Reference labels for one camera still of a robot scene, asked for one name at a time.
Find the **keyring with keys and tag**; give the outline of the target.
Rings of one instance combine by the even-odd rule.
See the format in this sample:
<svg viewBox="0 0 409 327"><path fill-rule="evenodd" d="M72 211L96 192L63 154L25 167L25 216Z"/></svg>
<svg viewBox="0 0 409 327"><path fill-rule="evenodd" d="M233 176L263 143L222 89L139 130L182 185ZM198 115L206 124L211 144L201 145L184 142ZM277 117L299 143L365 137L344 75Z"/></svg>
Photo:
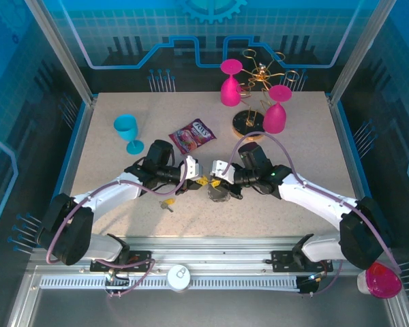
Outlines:
<svg viewBox="0 0 409 327"><path fill-rule="evenodd" d="M208 196L213 202L227 202L230 199L229 192L221 187L208 186Z"/></svg>

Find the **purple candy packet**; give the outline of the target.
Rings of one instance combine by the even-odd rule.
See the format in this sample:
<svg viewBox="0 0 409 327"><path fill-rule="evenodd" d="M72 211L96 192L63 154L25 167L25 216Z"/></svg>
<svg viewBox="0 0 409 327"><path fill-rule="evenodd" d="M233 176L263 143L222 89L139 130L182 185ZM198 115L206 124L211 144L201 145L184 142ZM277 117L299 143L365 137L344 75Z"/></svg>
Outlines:
<svg viewBox="0 0 409 327"><path fill-rule="evenodd" d="M215 134L200 119L194 119L185 127L171 133L169 137L183 155L216 139Z"/></svg>

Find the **blue plastic goblet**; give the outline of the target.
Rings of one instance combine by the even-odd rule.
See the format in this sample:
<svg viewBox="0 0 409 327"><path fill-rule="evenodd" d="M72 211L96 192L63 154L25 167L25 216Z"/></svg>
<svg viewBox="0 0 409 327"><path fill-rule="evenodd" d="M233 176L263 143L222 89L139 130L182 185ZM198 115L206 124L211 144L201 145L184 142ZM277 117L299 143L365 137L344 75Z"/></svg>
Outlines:
<svg viewBox="0 0 409 327"><path fill-rule="evenodd" d="M120 138L127 142L126 151L130 155L138 155L144 150L144 144L137 139L138 125L135 116L122 114L118 116L113 124Z"/></svg>

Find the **pink plastic goblet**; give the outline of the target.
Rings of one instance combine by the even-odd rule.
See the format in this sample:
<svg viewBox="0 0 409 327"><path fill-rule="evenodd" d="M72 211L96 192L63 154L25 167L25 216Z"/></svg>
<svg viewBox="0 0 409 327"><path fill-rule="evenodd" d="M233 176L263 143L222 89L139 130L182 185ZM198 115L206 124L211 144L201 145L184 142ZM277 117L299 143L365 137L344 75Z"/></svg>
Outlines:
<svg viewBox="0 0 409 327"><path fill-rule="evenodd" d="M234 76L243 69L242 63L236 59L226 59L220 69L228 76L221 87L221 102L225 106L235 107L241 102L241 94L237 91L239 83Z"/></svg>
<svg viewBox="0 0 409 327"><path fill-rule="evenodd" d="M269 89L268 95L275 103L267 109L262 128L269 134L279 134L286 125L286 111L282 103L292 97L292 91L287 86L275 85Z"/></svg>

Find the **silver tin can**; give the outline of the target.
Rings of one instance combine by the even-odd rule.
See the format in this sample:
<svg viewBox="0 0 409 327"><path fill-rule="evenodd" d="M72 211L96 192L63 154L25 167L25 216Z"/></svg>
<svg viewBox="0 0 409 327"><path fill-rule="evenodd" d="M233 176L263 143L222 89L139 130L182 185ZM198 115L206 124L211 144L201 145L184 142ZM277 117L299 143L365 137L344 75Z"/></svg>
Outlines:
<svg viewBox="0 0 409 327"><path fill-rule="evenodd" d="M190 286L191 274L186 266L177 264L167 272L166 280L171 290L182 292Z"/></svg>

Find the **white plastic cup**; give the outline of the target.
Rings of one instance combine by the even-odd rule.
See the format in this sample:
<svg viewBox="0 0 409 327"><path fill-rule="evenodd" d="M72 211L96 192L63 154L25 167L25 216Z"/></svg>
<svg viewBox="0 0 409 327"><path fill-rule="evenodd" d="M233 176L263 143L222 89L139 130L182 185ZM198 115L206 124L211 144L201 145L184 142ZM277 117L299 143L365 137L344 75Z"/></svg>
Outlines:
<svg viewBox="0 0 409 327"><path fill-rule="evenodd" d="M358 290L360 291L360 293L362 294L366 294L366 295L370 295L371 292L367 286L367 275L366 275L367 271L363 270L362 272L360 272L357 276L357 287Z"/></svg>

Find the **pink plastic bowl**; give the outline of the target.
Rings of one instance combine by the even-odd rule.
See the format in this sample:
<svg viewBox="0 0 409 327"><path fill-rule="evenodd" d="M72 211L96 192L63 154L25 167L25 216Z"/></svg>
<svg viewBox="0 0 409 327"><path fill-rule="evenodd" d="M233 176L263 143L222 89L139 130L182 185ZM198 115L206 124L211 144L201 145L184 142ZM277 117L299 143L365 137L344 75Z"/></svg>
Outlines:
<svg viewBox="0 0 409 327"><path fill-rule="evenodd" d="M372 296L381 299L393 298L402 290L400 278L390 268L378 262L374 262L365 271L365 284Z"/></svg>

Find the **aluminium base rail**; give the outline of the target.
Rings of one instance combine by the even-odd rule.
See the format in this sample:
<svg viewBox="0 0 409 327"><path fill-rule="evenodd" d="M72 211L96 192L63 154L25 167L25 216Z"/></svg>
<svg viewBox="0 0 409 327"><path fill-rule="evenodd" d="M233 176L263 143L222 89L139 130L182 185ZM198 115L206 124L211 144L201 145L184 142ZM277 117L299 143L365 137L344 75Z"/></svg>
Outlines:
<svg viewBox="0 0 409 327"><path fill-rule="evenodd" d="M151 251L155 259L154 275L167 273L177 264L186 266L193 275L253 276L272 275L272 266L264 261L272 251L290 250L301 238L122 238L133 250Z"/></svg>

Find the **aluminium frame post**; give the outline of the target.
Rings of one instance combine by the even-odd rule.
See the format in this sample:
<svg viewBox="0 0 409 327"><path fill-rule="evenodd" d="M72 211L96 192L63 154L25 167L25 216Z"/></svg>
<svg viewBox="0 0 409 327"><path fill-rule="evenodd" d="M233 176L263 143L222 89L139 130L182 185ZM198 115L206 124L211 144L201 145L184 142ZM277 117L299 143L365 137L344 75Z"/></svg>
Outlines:
<svg viewBox="0 0 409 327"><path fill-rule="evenodd" d="M91 106L93 104L93 94L89 85L60 34L52 16L44 5L44 2L42 0L24 1L65 69L72 84L78 91L79 96L86 105Z"/></svg>
<svg viewBox="0 0 409 327"><path fill-rule="evenodd" d="M369 47L374 43L376 36L388 18L396 1L397 0L378 0L375 10L370 16L356 46L351 52L347 63L331 91L329 96L329 104L331 108L337 106L338 101L350 84L350 81L367 54Z"/></svg>

